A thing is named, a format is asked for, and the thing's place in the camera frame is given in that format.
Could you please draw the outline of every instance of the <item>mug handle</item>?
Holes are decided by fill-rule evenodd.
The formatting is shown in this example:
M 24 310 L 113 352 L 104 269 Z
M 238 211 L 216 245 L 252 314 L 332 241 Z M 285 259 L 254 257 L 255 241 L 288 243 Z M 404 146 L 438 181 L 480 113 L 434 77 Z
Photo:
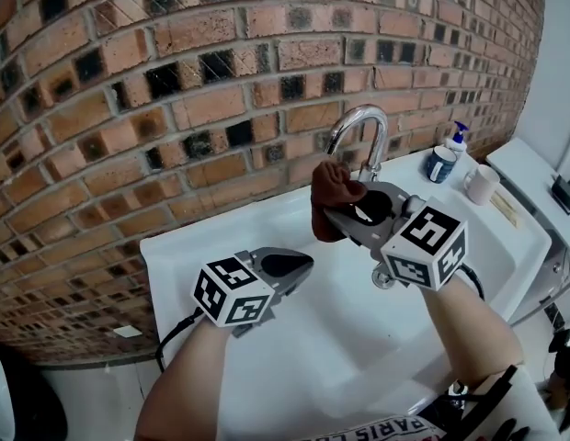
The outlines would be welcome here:
M 436 179 L 439 177 L 440 168 L 442 168 L 442 166 L 443 166 L 442 162 L 436 162 L 434 168 L 432 168 L 432 172 L 430 172 L 430 179 L 432 181 L 436 181 Z
M 477 168 L 474 168 L 467 175 L 465 175 L 465 179 L 462 180 L 465 189 L 469 188 L 469 185 L 471 184 L 471 180 L 473 179 L 473 175 L 475 175 L 475 173 L 477 173 Z

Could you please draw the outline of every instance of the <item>soap dispenser bottle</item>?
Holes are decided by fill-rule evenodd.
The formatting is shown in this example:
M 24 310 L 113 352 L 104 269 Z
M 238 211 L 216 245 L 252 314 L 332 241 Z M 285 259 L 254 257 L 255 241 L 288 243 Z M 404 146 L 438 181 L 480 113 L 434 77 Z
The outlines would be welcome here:
M 467 150 L 467 144 L 463 139 L 463 133 L 466 130 L 469 130 L 469 128 L 462 122 L 454 121 L 454 123 L 457 125 L 457 132 L 455 132 L 454 136 L 452 136 L 452 139 L 450 137 L 447 137 L 444 140 L 444 146 L 447 149 L 451 149 L 457 156 L 458 160 L 461 158 L 462 153 Z

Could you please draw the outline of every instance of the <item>white pipe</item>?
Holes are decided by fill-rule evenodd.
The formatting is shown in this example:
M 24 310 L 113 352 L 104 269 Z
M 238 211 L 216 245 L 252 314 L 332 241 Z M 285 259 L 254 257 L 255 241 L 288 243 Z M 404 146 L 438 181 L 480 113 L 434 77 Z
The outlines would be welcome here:
M 559 162 L 559 166 L 557 167 L 557 173 L 559 175 L 563 175 L 565 177 L 569 176 L 569 165 L 570 162 L 570 140 L 567 143 L 567 147 L 564 150 L 563 157 L 561 158 L 561 162 Z
M 570 291 L 570 281 L 569 284 L 565 285 L 559 292 L 557 292 L 554 296 L 552 296 L 550 299 L 548 299 L 547 301 L 545 301 L 543 304 L 541 304 L 540 306 L 538 306 L 536 309 L 534 309 L 534 311 L 531 311 L 529 313 L 527 313 L 526 315 L 524 315 L 524 317 L 522 317 L 521 319 L 516 320 L 514 323 L 511 323 L 510 326 L 512 328 L 517 327 L 518 325 L 520 325 L 521 323 L 524 323 L 525 321 L 527 321 L 530 317 L 536 315 L 538 312 L 546 309 L 547 307 L 549 307 L 552 303 L 554 303 L 557 299 L 561 298 L 562 296 L 564 296 L 567 292 Z

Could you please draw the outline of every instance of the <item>cup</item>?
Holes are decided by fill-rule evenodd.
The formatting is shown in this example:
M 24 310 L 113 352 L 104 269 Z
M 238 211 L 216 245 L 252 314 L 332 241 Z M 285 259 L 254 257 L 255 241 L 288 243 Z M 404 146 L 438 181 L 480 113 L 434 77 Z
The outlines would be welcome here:
M 464 186 L 469 199 L 475 204 L 483 206 L 487 204 L 497 185 L 499 175 L 496 170 L 487 165 L 479 165 L 465 176 Z
M 451 149 L 437 145 L 428 157 L 426 175 L 434 183 L 442 183 L 447 179 L 457 163 L 457 155 Z

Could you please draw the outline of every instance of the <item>brick wall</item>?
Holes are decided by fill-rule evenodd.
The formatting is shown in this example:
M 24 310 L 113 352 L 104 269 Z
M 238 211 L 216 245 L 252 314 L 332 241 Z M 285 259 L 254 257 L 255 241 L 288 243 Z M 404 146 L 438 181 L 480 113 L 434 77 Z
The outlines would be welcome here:
M 152 350 L 145 236 L 308 183 L 351 107 L 387 157 L 506 141 L 543 0 L 0 0 L 0 340 Z M 374 127 L 345 139 L 357 166 Z M 117 338 L 132 324 L 143 337 Z

